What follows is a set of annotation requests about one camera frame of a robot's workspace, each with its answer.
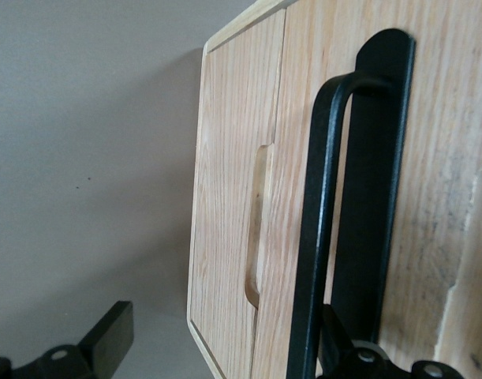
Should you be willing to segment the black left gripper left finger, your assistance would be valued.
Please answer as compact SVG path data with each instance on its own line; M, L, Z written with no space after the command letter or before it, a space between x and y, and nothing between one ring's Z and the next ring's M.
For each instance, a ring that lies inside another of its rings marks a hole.
M133 344L133 303L116 302L77 344L53 347L14 368L0 357L0 378L112 378Z

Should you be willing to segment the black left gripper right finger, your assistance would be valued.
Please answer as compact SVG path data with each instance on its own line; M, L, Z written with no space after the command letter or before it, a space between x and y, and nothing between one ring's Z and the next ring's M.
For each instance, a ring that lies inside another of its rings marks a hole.
M447 364L420 360L406 371L396 366L377 344L352 340L330 305L323 306L319 342L322 378L460 378Z

